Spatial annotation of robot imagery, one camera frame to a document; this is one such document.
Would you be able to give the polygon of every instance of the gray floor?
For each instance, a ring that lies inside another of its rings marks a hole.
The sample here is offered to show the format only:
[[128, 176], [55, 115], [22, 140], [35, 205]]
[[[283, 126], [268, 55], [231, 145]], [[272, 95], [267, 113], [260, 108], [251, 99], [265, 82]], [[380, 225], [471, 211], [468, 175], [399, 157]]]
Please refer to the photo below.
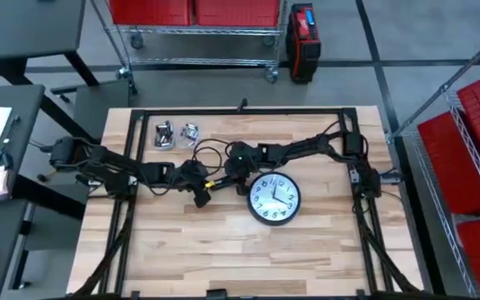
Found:
[[[355, 2], [352, 0], [312, 0], [323, 43], [322, 60], [370, 60], [368, 43]], [[469, 58], [480, 48], [480, 0], [368, 0], [365, 1], [372, 30], [382, 60]], [[259, 39], [247, 37], [146, 37], [146, 47], [131, 55], [141, 57], [166, 55], [202, 57], [267, 58], [268, 50]], [[118, 65], [94, 11], [87, 6], [79, 53], [91, 66]], [[41, 73], [43, 67], [68, 66], [63, 57], [43, 57], [30, 60], [34, 70], [28, 76], [48, 88], [80, 83], [75, 73]], [[401, 122], [452, 76], [458, 67], [385, 67], [397, 118]], [[323, 67], [307, 86], [294, 85], [288, 70], [281, 70], [275, 84], [263, 79], [263, 70], [216, 71], [141, 71], [134, 76], [139, 95], [132, 100], [138, 107], [224, 106], [238, 105], [248, 98], [250, 105], [378, 105], [385, 128], [383, 98], [373, 67]], [[95, 72], [101, 80], [113, 78], [113, 72]], [[463, 86], [480, 78], [480, 67], [473, 68], [457, 83]], [[7, 84], [0, 78], [0, 85]], [[73, 106], [58, 104], [72, 113]], [[419, 120], [425, 120], [446, 110], [442, 99], [433, 104]], [[33, 138], [52, 143], [65, 132], [41, 114]], [[27, 151], [25, 172], [34, 177], [49, 170], [47, 159], [34, 148]], [[411, 164], [416, 160], [411, 153]], [[423, 180], [418, 177], [423, 190]], [[55, 177], [56, 184], [71, 183], [71, 176]], [[442, 277], [449, 294], [464, 295], [446, 238], [443, 236], [434, 206], [426, 193], [421, 193], [427, 226], [432, 233], [437, 258], [442, 264]], [[60, 296], [73, 261], [73, 249], [78, 224], [59, 218], [54, 225], [68, 236], [64, 244], [53, 244], [53, 250], [35, 252], [27, 265], [25, 278], [33, 285], [19, 292], [8, 292], [4, 298], [36, 299]]]

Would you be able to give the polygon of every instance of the wooden table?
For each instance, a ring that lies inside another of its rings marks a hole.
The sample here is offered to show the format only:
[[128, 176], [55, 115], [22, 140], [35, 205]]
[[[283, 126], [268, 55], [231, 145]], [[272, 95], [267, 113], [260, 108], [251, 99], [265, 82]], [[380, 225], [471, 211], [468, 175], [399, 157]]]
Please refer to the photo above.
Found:
[[[110, 110], [102, 140], [104, 146], [123, 153], [130, 114], [130, 109]], [[392, 162], [377, 107], [357, 107], [357, 114], [361, 132], [369, 141], [369, 161], [378, 170], [390, 169]], [[337, 117], [152, 116], [144, 162], [180, 165], [191, 157], [190, 149], [160, 152], [153, 148], [149, 141], [153, 139], [154, 124], [165, 120], [176, 127], [186, 122], [196, 123], [203, 138], [243, 140], [256, 145], [290, 143], [314, 136]], [[223, 150], [223, 145], [217, 143], [209, 146]], [[334, 146], [341, 148], [337, 142]], [[218, 161], [215, 153], [203, 153], [199, 158], [205, 164]], [[123, 294], [138, 290], [146, 297], [195, 297], [204, 296], [209, 288], [226, 288], [231, 296], [351, 296], [359, 288], [367, 291], [346, 166], [317, 155], [292, 161], [279, 171], [294, 178], [302, 193], [299, 214], [281, 227], [267, 227], [256, 221], [247, 209], [245, 198], [239, 197], [234, 188], [213, 192], [212, 201], [198, 209], [191, 193], [171, 191], [154, 197], [140, 187]], [[396, 187], [383, 189], [398, 193]], [[377, 200], [377, 208], [387, 252], [409, 280], [423, 288], [403, 205], [399, 199], [383, 195]], [[112, 200], [88, 202], [69, 292], [79, 288], [101, 260], [112, 210]], [[376, 255], [373, 258], [377, 282], [383, 288], [380, 264]], [[116, 269], [114, 262], [110, 288]]]

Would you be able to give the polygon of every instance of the gray desk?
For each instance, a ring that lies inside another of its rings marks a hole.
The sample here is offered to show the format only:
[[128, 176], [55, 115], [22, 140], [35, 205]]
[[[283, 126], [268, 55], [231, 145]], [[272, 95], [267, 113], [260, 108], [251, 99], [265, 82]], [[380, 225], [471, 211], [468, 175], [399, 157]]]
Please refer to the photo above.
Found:
[[[43, 93], [43, 86], [0, 87], [0, 107], [12, 108], [9, 119], [16, 115], [21, 118], [19, 125], [14, 129], [11, 142], [7, 145], [7, 153], [13, 160], [13, 171], [18, 175], [8, 184], [12, 199], [0, 202], [0, 293], [10, 268], [18, 235], [28, 233], [23, 226], [28, 202], [50, 208], [72, 218], [81, 218], [84, 214], [84, 205], [81, 203], [19, 175], [23, 156], [43, 100]], [[5, 132], [10, 129], [9, 123]], [[21, 280], [22, 272], [20, 266], [12, 271], [12, 286], [9, 288], [16, 287], [15, 283]]]
[[[0, 0], [0, 76], [33, 84], [24, 73], [29, 58], [63, 54], [88, 86], [99, 85], [77, 50], [85, 0]], [[91, 138], [51, 99], [40, 107], [74, 136]]]

